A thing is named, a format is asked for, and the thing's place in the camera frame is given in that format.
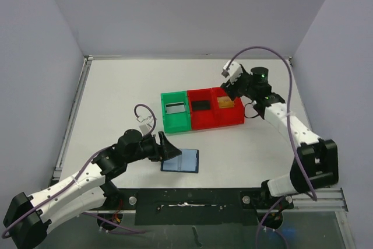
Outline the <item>blue leather card holder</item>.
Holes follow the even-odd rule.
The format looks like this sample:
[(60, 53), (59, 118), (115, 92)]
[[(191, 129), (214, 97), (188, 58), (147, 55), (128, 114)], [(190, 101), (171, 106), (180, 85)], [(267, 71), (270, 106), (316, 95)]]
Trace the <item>blue leather card holder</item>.
[(199, 150), (181, 149), (181, 154), (161, 163), (160, 171), (175, 173), (199, 173)]

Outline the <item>gold striped card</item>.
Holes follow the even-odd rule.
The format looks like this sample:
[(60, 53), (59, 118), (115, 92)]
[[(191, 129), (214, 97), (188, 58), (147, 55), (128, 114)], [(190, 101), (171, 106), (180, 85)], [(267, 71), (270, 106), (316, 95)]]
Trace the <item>gold striped card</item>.
[(235, 106), (235, 102), (232, 101), (228, 96), (217, 97), (217, 103), (218, 103), (219, 109), (234, 108)]

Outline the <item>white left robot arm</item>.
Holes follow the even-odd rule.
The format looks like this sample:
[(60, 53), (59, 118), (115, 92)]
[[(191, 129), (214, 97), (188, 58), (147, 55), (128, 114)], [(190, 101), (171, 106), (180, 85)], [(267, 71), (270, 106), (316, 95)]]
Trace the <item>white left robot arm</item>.
[(77, 173), (39, 192), (13, 197), (1, 237), (11, 238), (17, 248), (35, 248), (63, 222), (101, 206), (115, 207), (119, 189), (112, 179), (125, 173), (128, 164), (143, 159), (162, 162), (181, 153), (162, 131), (143, 136), (129, 129), (117, 143), (94, 153)]

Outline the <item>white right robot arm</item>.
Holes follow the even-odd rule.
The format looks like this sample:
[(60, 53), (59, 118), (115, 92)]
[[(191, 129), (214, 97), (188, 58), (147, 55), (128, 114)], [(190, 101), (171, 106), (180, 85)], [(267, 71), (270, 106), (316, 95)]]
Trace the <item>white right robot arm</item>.
[(259, 193), (263, 206), (271, 208), (280, 197), (312, 192), (339, 181), (337, 144), (313, 133), (293, 113), (281, 95), (268, 82), (269, 70), (254, 67), (247, 72), (241, 64), (226, 63), (221, 88), (230, 99), (247, 97), (254, 110), (270, 123), (290, 144), (294, 160), (288, 174), (265, 182)]

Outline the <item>silver card in green bin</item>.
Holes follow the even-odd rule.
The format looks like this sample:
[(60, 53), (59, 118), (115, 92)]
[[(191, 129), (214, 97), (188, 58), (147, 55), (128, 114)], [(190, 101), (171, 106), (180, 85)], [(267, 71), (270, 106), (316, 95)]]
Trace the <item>silver card in green bin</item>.
[(185, 112), (185, 103), (184, 102), (177, 102), (177, 103), (167, 103), (165, 105), (165, 112), (166, 114), (178, 114)]

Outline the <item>black card in red bin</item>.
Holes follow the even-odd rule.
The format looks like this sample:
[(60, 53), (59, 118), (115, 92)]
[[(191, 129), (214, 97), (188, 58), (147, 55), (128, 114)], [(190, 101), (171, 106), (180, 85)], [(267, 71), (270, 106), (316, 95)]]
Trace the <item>black card in red bin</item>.
[(211, 110), (211, 105), (209, 100), (194, 100), (191, 102), (192, 111), (209, 111)]

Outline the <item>green plastic bin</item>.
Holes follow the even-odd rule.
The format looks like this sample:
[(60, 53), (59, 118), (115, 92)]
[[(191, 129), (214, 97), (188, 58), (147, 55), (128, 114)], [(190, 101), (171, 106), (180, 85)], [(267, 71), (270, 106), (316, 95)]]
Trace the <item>green plastic bin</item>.
[[(189, 109), (188, 95), (186, 91), (162, 93), (161, 107), (163, 115), (163, 126), (165, 133), (174, 134), (188, 132), (192, 130), (191, 114)], [(167, 103), (185, 103), (185, 112), (178, 114), (166, 114), (165, 105)]]

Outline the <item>red plastic bin right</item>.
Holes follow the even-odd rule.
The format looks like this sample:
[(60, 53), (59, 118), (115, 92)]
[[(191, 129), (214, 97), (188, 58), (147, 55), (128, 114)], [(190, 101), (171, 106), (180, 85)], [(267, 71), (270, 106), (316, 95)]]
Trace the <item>red plastic bin right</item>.
[(235, 102), (234, 108), (219, 109), (217, 97), (228, 95), (220, 87), (212, 88), (212, 94), (214, 101), (216, 101), (216, 117), (218, 127), (227, 127), (244, 123), (244, 105), (239, 97), (233, 100)]

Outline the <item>red plastic bin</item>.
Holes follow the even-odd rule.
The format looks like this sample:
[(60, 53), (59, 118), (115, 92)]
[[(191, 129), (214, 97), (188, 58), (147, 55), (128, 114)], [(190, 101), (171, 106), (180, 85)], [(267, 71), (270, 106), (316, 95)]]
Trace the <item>red plastic bin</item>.
[[(217, 127), (216, 106), (213, 101), (212, 88), (188, 90), (187, 95), (191, 114), (192, 129), (200, 130)], [(194, 100), (209, 100), (211, 110), (193, 112), (191, 102)]]
[(227, 127), (244, 123), (244, 105), (239, 97), (233, 100), (235, 102), (234, 108), (219, 109), (217, 97), (228, 95), (220, 87), (212, 88), (212, 94), (214, 101), (216, 101), (216, 117), (218, 127)]

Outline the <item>red plastic bin middle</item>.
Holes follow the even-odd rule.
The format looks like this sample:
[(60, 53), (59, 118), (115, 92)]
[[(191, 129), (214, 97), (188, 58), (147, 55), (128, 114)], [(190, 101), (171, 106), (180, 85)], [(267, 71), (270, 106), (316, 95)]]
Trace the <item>red plastic bin middle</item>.
[[(216, 106), (213, 101), (212, 88), (188, 90), (187, 95), (191, 114), (192, 129), (200, 130), (217, 127)], [(191, 102), (194, 100), (209, 100), (211, 110), (193, 112)]]

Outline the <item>aluminium rail right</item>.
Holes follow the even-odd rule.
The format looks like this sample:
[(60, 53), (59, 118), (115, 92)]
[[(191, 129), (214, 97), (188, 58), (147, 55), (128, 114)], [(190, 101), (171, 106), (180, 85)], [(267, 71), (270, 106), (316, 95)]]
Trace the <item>aluminium rail right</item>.
[(292, 196), (292, 211), (300, 212), (348, 212), (347, 202), (342, 188), (323, 188), (315, 191), (317, 200), (307, 194)]

